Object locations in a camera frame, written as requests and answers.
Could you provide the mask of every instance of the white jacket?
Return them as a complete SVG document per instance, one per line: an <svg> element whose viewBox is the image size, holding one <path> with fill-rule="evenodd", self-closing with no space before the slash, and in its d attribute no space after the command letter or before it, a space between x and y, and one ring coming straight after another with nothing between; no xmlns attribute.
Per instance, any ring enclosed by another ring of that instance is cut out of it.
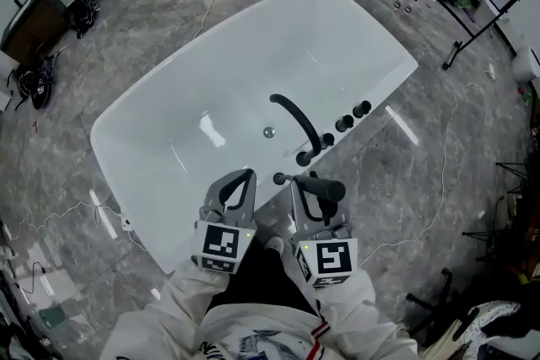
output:
<svg viewBox="0 0 540 360"><path fill-rule="evenodd" d="M205 315L229 276L186 260L163 286L159 302L120 317L100 360L418 360L416 342L397 339L396 326L376 309L365 271L314 290L293 260L283 263L314 310L320 300L326 324L301 310L267 304L225 304Z"/></svg>

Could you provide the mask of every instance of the bathtub faucet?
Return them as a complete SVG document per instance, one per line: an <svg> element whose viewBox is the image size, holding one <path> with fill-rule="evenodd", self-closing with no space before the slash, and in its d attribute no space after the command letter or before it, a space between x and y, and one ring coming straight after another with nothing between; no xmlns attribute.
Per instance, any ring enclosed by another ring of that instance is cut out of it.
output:
<svg viewBox="0 0 540 360"><path fill-rule="evenodd" d="M313 148L309 152L299 152L296 155L296 163L300 167L307 167L311 160L321 153L321 150L334 145L334 136L332 134L323 134L322 137L319 137L319 134L317 134L309 119L289 98L285 98L282 94L271 94L270 102L280 104L284 107L298 121L310 139Z"/></svg>

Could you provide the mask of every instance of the gray tile floor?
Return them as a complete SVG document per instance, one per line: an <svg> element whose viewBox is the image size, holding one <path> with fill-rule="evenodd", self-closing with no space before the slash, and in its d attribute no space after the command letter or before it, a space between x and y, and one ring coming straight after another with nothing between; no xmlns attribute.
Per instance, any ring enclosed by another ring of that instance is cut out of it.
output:
<svg viewBox="0 0 540 360"><path fill-rule="evenodd" d="M53 212L90 202L90 189L102 203L117 207L89 144L93 122L195 35L211 2L97 1L101 12L96 26L82 40L70 33L58 45L67 48L57 62L57 85L47 109L35 111L26 103L15 113L13 104L2 114L0 216L12 237L23 218L39 225ZM257 1L216 0L205 29ZM440 285L444 266L455 272L458 287L482 270L474 262L482 245L461 232L487 227L494 201L514 185L494 163L523 158L527 110L516 92L506 47L497 36L482 36L451 70L443 71L440 65L451 43L466 40L466 34L439 4L420 0L411 14L405 14L394 10L394 0L355 1L411 52L419 68L316 169L347 185L361 260L381 243L415 239L437 214L432 228L416 243L382 247L364 264L382 310L394 320L413 323L419 311L404 302L407 291L436 296L432 288ZM495 82L483 81L489 62L494 64ZM468 83L479 87L463 91L446 130L456 97ZM392 110L418 143L392 118ZM288 209L287 196L280 194L260 215ZM20 237L12 241L19 253L14 267L22 287L30 290L34 261L47 270L49 292L36 281L33 294L17 295L38 322L37 310L62 307L66 320L47 335L67 358L97 358L118 315L153 301L150 290L159 289L165 279L152 258L122 232L120 220L107 214L117 239L103 224L96 227L92 209L81 206L64 219L52 218L39 233L23 225Z"/></svg>

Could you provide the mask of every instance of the person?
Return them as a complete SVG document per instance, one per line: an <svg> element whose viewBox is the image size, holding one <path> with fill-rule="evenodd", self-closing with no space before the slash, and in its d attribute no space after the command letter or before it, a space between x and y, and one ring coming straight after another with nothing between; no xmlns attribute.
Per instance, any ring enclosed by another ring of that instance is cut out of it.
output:
<svg viewBox="0 0 540 360"><path fill-rule="evenodd" d="M416 349L375 307L365 271L314 289L272 237L251 242L235 275L184 260L157 303L121 315L100 360L418 360Z"/></svg>

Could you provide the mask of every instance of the black knob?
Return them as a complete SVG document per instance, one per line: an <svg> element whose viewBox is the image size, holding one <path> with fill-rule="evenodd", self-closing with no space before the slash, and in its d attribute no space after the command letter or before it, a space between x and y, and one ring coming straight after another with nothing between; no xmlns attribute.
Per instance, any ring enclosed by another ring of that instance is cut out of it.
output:
<svg viewBox="0 0 540 360"><path fill-rule="evenodd" d="M330 146L334 145L335 138L332 134L322 134L321 138L321 147L324 150Z"/></svg>
<svg viewBox="0 0 540 360"><path fill-rule="evenodd" d="M343 116L336 122L336 130L338 132L345 132L349 128L354 126L354 118L350 115Z"/></svg>
<svg viewBox="0 0 540 360"><path fill-rule="evenodd" d="M357 119L361 119L364 115L368 114L371 111L371 104L369 101L365 100L360 105L354 107L353 114Z"/></svg>

